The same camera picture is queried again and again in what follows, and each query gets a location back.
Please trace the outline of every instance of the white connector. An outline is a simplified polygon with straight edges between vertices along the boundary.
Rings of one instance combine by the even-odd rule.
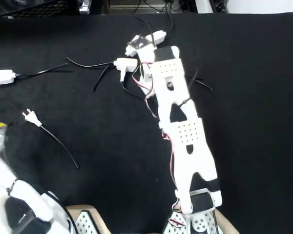
[[[138,60],[135,58],[118,58],[114,61],[114,66],[121,71],[121,82],[124,81],[126,72],[133,72],[138,66]]]
[[[28,111],[28,114],[25,114],[24,112],[22,113],[23,116],[25,117],[25,120],[35,124],[37,127],[42,126],[42,123],[38,120],[36,113],[29,109],[27,109],[27,111]]]
[[[0,85],[14,82],[16,74],[12,70],[0,70]]]

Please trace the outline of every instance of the ventilation hole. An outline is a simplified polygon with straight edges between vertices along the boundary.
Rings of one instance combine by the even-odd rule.
[[[192,144],[191,145],[187,145],[186,148],[187,148],[187,153],[189,155],[193,153],[193,145]]]

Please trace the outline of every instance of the white plastic part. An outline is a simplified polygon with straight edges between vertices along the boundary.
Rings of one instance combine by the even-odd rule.
[[[138,60],[134,58],[118,58],[114,61],[114,66],[121,71],[121,82],[124,81],[126,72],[133,72],[138,66]]]
[[[25,114],[24,112],[22,113],[23,116],[25,117],[25,120],[35,124],[37,127],[40,127],[42,123],[38,120],[36,113],[29,109],[27,109],[27,111],[28,111],[28,114]]]
[[[166,32],[163,30],[154,32],[153,37],[154,37],[155,46],[162,43],[165,40],[166,35],[167,35]],[[137,40],[138,38],[139,38],[139,35],[136,35],[131,41]],[[152,42],[151,34],[147,35],[146,39],[149,40],[150,42]],[[150,46],[148,46],[148,48],[146,50],[149,52],[153,52],[154,49],[156,49],[156,47],[154,47],[152,44],[149,44],[149,45]],[[126,56],[133,57],[136,54],[137,54],[137,50],[135,48],[133,48],[131,45],[128,45],[126,47],[126,52],[125,52]],[[139,59],[141,62],[147,61],[147,60],[142,59],[140,56],[139,56]]]
[[[209,0],[195,0],[195,4],[199,14],[213,13]]]
[[[0,186],[10,188],[16,179],[15,174],[0,157]]]
[[[40,194],[25,181],[17,180],[12,187],[10,196],[26,202],[36,217],[42,221],[50,221],[52,219],[52,209],[48,207]]]
[[[45,202],[45,204],[53,211],[51,228],[48,234],[76,234],[72,224],[70,225],[71,232],[69,231],[68,223],[71,223],[71,221],[69,220],[69,217],[67,216],[65,210],[63,210],[63,208],[47,194],[42,194],[41,198]]]
[[[214,218],[212,217],[210,212],[198,213],[198,214],[190,214],[186,219],[177,212],[172,212],[169,219],[174,219],[180,223],[189,223],[189,225],[185,227],[181,227],[177,225],[171,225],[169,222],[164,228],[163,234],[190,234],[191,226],[195,233],[197,234],[216,234],[216,227]],[[223,234],[222,230],[218,226],[219,234]]]
[[[169,136],[173,145],[176,195],[180,198],[183,213],[190,214],[193,212],[189,193],[193,174],[198,173],[205,181],[217,179],[214,159],[206,142],[202,120],[190,99],[181,60],[158,61],[150,67],[159,106],[159,127]],[[168,89],[168,81],[173,90]],[[180,108],[187,117],[186,121],[170,122],[172,104],[182,104]],[[187,152],[187,145],[193,146],[193,152]],[[220,206],[220,191],[212,193],[212,199],[216,207]]]
[[[13,83],[15,77],[12,70],[0,70],[0,85]]]
[[[79,234],[99,234],[89,213],[82,211],[75,221]]]

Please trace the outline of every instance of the cutout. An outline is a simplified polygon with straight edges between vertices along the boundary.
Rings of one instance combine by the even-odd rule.
[[[172,82],[166,83],[166,86],[167,86],[168,90],[170,90],[170,91],[174,91],[175,90],[174,85],[172,84]]]
[[[178,105],[172,104],[170,112],[170,122],[181,122],[185,120],[187,120],[185,113],[183,113]]]
[[[193,145],[192,144],[191,145],[187,145],[186,148],[187,148],[187,153],[189,155],[193,153]]]

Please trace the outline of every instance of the black tablecloth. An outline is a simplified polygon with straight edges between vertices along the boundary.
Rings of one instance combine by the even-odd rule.
[[[165,14],[143,15],[153,30]],[[241,233],[293,233],[293,14],[173,16],[223,194],[220,211]],[[32,73],[71,57],[85,64],[124,55],[147,33],[132,15],[0,20],[0,69]],[[66,68],[0,87],[0,121],[11,123],[10,164],[39,191],[65,205],[94,205],[112,232],[159,232],[175,201],[170,145],[142,100],[126,94],[110,71]],[[133,92],[140,90],[128,79]],[[81,168],[44,131],[23,120],[34,110],[65,142]]]

